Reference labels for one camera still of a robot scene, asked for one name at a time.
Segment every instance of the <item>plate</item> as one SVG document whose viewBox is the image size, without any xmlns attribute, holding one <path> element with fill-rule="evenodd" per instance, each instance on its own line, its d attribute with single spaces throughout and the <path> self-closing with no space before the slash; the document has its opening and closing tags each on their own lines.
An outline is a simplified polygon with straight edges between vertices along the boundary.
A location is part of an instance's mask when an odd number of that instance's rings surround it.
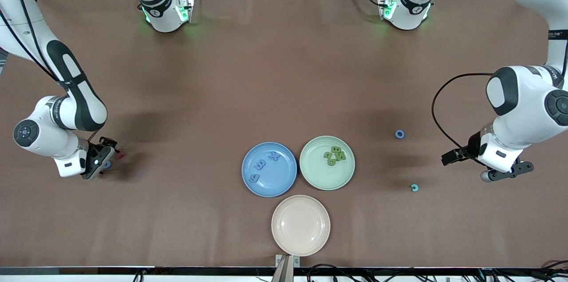
<svg viewBox="0 0 568 282">
<path fill-rule="evenodd" d="M 335 165 L 328 165 L 324 157 L 326 152 L 332 152 L 332 147 L 341 148 L 345 153 L 345 160 L 337 161 Z M 319 136 L 312 139 L 300 154 L 300 170 L 308 183 L 321 190 L 336 190 L 347 184 L 355 172 L 355 156 L 353 151 L 339 138 L 334 136 Z"/>
<path fill-rule="evenodd" d="M 325 207 L 307 195 L 285 199 L 272 215 L 272 236 L 291 255 L 309 256 L 318 252 L 327 242 L 330 229 Z"/>
<path fill-rule="evenodd" d="M 250 149 L 243 160 L 241 174 L 254 194 L 272 198 L 292 187 L 298 165 L 288 148 L 280 143 L 265 142 Z"/>
</svg>

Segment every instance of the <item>blue plate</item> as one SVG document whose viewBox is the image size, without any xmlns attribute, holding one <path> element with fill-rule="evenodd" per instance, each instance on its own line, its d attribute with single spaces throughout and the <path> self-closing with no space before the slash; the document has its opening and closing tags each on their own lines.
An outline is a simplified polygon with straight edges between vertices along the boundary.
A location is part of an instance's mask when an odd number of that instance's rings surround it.
<svg viewBox="0 0 568 282">
<path fill-rule="evenodd" d="M 298 165 L 288 148 L 280 143 L 264 142 L 247 153 L 241 173 L 245 185 L 254 194 L 272 198 L 292 187 Z"/>
</svg>

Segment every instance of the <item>green plate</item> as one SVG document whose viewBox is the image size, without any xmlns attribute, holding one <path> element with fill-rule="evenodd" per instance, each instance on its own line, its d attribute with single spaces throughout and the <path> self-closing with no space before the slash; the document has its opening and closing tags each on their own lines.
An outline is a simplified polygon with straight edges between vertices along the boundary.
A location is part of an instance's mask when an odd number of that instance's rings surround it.
<svg viewBox="0 0 568 282">
<path fill-rule="evenodd" d="M 329 165 L 329 159 L 325 158 L 326 152 L 332 152 L 332 147 L 340 147 L 345 153 L 345 160 Z M 300 154 L 300 170 L 308 183 L 321 190 L 337 190 L 347 184 L 353 172 L 355 172 L 355 156 L 353 151 L 339 138 L 324 135 L 312 139 Z"/>
</svg>

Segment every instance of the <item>brown table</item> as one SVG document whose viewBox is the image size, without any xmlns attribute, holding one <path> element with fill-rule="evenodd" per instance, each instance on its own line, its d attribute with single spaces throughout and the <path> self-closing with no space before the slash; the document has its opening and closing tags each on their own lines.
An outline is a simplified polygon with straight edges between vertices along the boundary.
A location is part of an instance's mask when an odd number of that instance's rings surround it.
<svg viewBox="0 0 568 282">
<path fill-rule="evenodd" d="M 63 91 L 15 57 L 0 79 L 0 265 L 271 266 L 276 205 L 311 195 L 331 235 L 304 265 L 541 266 L 568 257 L 566 135 L 523 154 L 535 171 L 483 183 L 453 149 L 430 102 L 454 75 L 541 64 L 546 23 L 512 0 L 436 0 L 402 32 L 367 0 L 197 0 L 196 24 L 155 32 L 134 0 L 41 0 L 110 117 L 99 135 L 128 156 L 102 179 L 60 178 L 12 128 Z M 487 78 L 463 78 L 438 116 L 461 143 L 495 116 Z M 396 140 L 394 132 L 405 130 Z M 257 197 L 241 161 L 274 141 L 298 157 L 320 135 L 342 138 L 357 167 L 319 191 L 298 175 Z M 413 193 L 409 185 L 417 183 Z"/>
</svg>

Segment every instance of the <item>plate rim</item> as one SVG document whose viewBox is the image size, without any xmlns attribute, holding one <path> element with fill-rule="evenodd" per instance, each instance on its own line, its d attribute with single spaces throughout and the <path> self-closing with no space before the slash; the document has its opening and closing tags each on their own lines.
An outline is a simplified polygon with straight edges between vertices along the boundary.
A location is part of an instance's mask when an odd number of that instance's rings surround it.
<svg viewBox="0 0 568 282">
<path fill-rule="evenodd" d="M 319 205 L 321 207 L 321 209 L 323 209 L 323 211 L 325 212 L 324 214 L 324 221 L 326 221 L 326 227 L 327 229 L 325 230 L 325 239 L 323 240 L 323 243 L 321 244 L 321 246 L 319 246 L 314 252 L 312 253 L 308 253 L 308 254 L 292 254 L 292 252 L 290 252 L 290 250 L 284 248 L 284 246 L 282 246 L 282 244 L 280 242 L 278 242 L 278 239 L 276 239 L 276 225 L 274 223 L 275 220 L 275 216 L 276 216 L 276 211 L 279 210 L 280 206 L 282 206 L 286 201 L 291 200 L 291 199 L 305 199 L 307 198 L 308 200 L 314 201 L 317 205 Z M 282 251 L 287 252 L 289 254 L 292 255 L 296 255 L 296 256 L 310 256 L 310 255 L 314 255 L 317 252 L 319 252 L 324 246 L 325 244 L 327 244 L 327 241 L 329 240 L 329 235 L 331 234 L 331 218 L 329 217 L 329 212 L 327 211 L 327 209 L 325 208 L 325 205 L 323 205 L 323 203 L 321 203 L 318 199 L 311 197 L 309 195 L 292 195 L 290 197 L 287 197 L 286 199 L 282 200 L 278 206 L 276 206 L 276 208 L 274 209 L 274 212 L 272 212 L 272 219 L 270 220 L 270 227 L 272 229 L 272 238 L 274 239 L 274 241 L 276 242 L 276 244 L 278 244 L 278 247 L 280 247 L 280 249 L 282 249 Z"/>
<path fill-rule="evenodd" d="M 318 187 L 317 185 L 313 184 L 309 179 L 306 178 L 306 175 L 304 174 L 304 171 L 302 169 L 302 157 L 304 156 L 304 151 L 306 150 L 306 147 L 314 142 L 315 140 L 318 140 L 319 138 L 333 138 L 336 140 L 339 140 L 340 142 L 344 143 L 345 146 L 347 146 L 349 148 L 349 151 L 351 151 L 351 155 L 353 156 L 353 171 L 351 173 L 351 175 L 349 175 L 349 178 L 347 179 L 347 181 L 345 181 L 345 183 L 343 183 L 342 185 L 340 185 L 339 187 L 335 187 L 335 189 L 324 189 L 322 187 Z M 356 162 L 355 162 L 355 154 L 353 153 L 353 150 L 351 149 L 351 147 L 349 146 L 349 144 L 347 144 L 347 142 L 341 140 L 340 138 L 337 138 L 336 136 L 332 136 L 332 135 L 320 135 L 317 136 L 313 139 L 311 139 L 310 141 L 308 141 L 308 143 L 306 143 L 306 145 L 302 148 L 302 152 L 300 152 L 300 171 L 302 172 L 302 177 L 304 177 L 304 179 L 307 181 L 307 183 L 309 183 L 312 187 L 315 187 L 316 189 L 319 190 L 323 190 L 323 191 L 334 191 L 334 190 L 338 190 L 341 189 L 342 187 L 344 187 L 345 185 L 347 185 L 347 183 L 349 183 L 349 181 L 351 181 L 351 179 L 353 178 L 353 175 L 355 174 L 355 166 L 356 166 Z"/>
<path fill-rule="evenodd" d="M 276 144 L 276 146 L 280 146 L 282 148 L 284 148 L 287 152 L 289 153 L 290 156 L 288 158 L 291 157 L 291 161 L 293 161 L 294 165 L 296 166 L 296 174 L 294 174 L 294 179 L 292 180 L 292 183 L 290 183 L 290 185 L 286 188 L 286 190 L 284 190 L 282 193 L 278 193 L 277 195 L 261 195 L 259 193 L 257 193 L 257 191 L 254 191 L 250 186 L 249 183 L 247 183 L 247 180 L 245 179 L 245 161 L 247 161 L 247 157 L 249 156 L 249 154 L 256 149 L 259 146 L 262 146 L 264 144 Z M 245 157 L 243 158 L 243 162 L 241 163 L 241 178 L 243 178 L 243 182 L 245 183 L 245 186 L 249 189 L 249 191 L 251 191 L 252 193 L 254 193 L 255 195 L 262 197 L 262 198 L 275 198 L 278 197 L 280 195 L 283 195 L 284 193 L 286 193 L 291 187 L 292 185 L 294 185 L 294 182 L 296 182 L 296 178 L 298 177 L 298 163 L 296 162 L 296 157 L 294 156 L 294 153 L 292 153 L 292 151 L 290 149 L 288 149 L 287 146 L 283 145 L 282 143 L 278 143 L 278 142 L 273 142 L 273 141 L 268 141 L 268 142 L 262 142 L 257 144 L 256 146 L 253 146 L 252 148 L 249 149 L 249 151 L 247 152 L 247 154 L 245 154 Z"/>
</svg>

